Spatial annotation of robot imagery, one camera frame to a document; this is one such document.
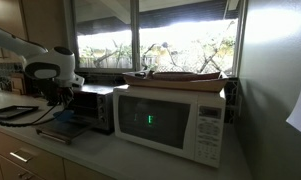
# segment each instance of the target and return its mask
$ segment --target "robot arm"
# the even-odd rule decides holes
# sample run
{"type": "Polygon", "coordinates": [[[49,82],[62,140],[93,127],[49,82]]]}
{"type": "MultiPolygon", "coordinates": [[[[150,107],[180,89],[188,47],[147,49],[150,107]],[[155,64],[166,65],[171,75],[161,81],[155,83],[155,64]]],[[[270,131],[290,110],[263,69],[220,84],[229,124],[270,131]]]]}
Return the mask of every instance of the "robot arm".
{"type": "Polygon", "coordinates": [[[71,87],[72,84],[82,86],[84,78],[74,73],[74,54],[67,48],[46,48],[19,39],[0,29],[0,47],[15,52],[23,59],[23,68],[32,79],[53,78],[59,87],[71,87]]]}

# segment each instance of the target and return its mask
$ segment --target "white wall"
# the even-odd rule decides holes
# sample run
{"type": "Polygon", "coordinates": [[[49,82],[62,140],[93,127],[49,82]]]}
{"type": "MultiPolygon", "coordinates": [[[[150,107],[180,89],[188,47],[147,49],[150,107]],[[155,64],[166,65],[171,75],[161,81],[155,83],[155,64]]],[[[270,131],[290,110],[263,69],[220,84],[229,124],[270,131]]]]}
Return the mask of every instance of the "white wall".
{"type": "Polygon", "coordinates": [[[255,180],[301,180],[301,133],[286,123],[301,87],[301,0],[249,0],[235,122],[255,180]]]}

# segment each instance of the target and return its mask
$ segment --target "microwave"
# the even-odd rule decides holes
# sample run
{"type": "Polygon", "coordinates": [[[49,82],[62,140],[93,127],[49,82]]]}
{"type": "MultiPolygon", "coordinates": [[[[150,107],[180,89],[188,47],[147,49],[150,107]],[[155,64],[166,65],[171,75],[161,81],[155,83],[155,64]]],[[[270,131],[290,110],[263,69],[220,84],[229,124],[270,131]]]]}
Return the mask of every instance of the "microwave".
{"type": "Polygon", "coordinates": [[[226,99],[220,93],[117,86],[115,135],[219,167],[226,99]]]}

